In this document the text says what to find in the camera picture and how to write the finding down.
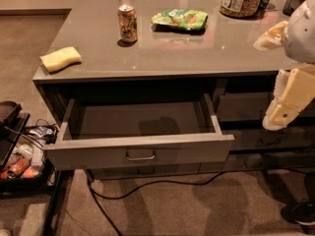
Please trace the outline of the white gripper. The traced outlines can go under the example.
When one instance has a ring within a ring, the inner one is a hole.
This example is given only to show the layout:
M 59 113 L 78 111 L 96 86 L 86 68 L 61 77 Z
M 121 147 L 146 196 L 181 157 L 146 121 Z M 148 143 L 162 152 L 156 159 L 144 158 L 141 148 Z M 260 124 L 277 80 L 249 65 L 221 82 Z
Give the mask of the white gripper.
M 254 42 L 260 51 L 283 47 L 287 57 L 301 63 L 315 63 L 315 0 L 305 0 L 290 16 L 265 31 Z M 269 131 L 286 128 L 315 98 L 315 66 L 290 71 L 280 69 L 263 127 Z

